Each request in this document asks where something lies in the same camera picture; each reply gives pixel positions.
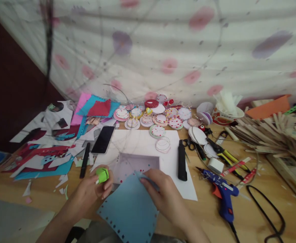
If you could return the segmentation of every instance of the yellow-handled pliers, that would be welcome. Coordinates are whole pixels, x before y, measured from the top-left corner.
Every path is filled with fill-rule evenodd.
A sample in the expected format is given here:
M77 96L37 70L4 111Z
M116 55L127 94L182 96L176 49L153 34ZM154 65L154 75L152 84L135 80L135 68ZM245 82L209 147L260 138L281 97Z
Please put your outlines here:
M214 141L212 141L210 138L206 139L208 143L212 146L213 150L217 153L220 159L223 160L227 165L233 166L233 163L230 161L232 160L235 164L239 163L239 160L236 159L231 153L228 152L228 150L223 149L220 145L216 144ZM246 171L247 173L250 173L251 171L247 168L246 165L242 165L241 168ZM232 172L235 176L237 176L239 179L243 180L244 177L239 174L237 170L234 170Z

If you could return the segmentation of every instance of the paper cup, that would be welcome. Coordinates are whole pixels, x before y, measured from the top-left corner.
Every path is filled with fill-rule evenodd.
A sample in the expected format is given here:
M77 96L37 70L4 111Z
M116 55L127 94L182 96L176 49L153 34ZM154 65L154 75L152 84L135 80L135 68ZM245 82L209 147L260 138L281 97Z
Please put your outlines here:
M217 125L226 126L229 123L232 123L233 121L237 120L238 118L242 118L245 115L245 113L238 107L236 107L236 110L237 110L237 116L233 116L233 115L222 112L221 110L218 109L216 105L211 114L212 121Z

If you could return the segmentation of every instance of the hot glue gun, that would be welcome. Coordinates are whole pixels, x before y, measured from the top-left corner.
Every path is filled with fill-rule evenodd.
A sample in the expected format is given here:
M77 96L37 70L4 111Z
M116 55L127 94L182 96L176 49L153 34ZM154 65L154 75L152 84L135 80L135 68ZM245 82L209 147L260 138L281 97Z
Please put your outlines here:
M228 185L225 179L222 179L220 176L213 174L211 171L206 169L201 169L196 167L205 179L208 179L211 183L215 185L215 194L218 198L221 199L221 208L219 211L220 216L226 220L235 236L237 236L236 230L233 226L233 209L231 204L230 196L238 196L239 190L234 185Z

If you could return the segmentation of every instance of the smartphone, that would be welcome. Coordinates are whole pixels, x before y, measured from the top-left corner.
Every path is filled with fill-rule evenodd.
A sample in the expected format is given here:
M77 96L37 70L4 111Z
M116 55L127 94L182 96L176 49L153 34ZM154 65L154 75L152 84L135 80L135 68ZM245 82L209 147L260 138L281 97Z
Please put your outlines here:
M101 133L98 136L93 149L92 153L94 154L105 154L110 144L112 134L114 132L114 127L103 127L101 129Z

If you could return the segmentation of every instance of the red bow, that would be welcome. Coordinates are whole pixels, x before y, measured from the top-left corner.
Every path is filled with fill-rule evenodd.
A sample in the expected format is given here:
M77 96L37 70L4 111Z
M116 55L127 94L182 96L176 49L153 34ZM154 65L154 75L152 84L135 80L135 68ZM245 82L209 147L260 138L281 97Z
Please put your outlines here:
M171 104L173 104L173 103L174 103L174 100L171 99L170 101L165 101L165 102L164 102L164 106L171 105Z

